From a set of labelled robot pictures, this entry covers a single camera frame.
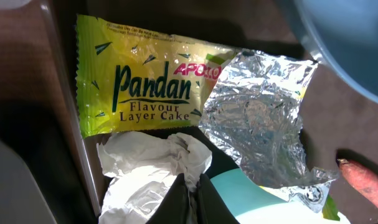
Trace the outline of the light blue bowl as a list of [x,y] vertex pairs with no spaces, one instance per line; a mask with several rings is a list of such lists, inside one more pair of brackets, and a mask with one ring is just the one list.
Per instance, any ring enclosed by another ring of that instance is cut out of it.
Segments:
[[241,169],[210,181],[239,223],[350,223],[328,195],[330,182],[271,189],[257,186]]

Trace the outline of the white tissue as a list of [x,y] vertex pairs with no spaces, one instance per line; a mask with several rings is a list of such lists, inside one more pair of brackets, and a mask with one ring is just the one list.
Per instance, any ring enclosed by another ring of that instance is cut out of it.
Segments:
[[179,174],[193,192],[212,162],[209,148],[184,133],[166,139],[136,131],[118,133],[97,150],[103,175],[112,179],[99,224],[146,223]]

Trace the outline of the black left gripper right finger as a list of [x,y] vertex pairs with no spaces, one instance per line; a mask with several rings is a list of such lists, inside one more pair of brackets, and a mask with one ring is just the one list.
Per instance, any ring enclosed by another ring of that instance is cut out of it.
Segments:
[[239,224],[205,174],[197,183],[197,221],[201,224]]

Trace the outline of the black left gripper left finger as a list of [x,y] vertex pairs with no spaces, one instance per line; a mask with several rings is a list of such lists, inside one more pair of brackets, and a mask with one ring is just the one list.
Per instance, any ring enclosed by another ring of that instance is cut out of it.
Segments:
[[190,193],[184,174],[179,174],[146,224],[190,224],[193,220]]

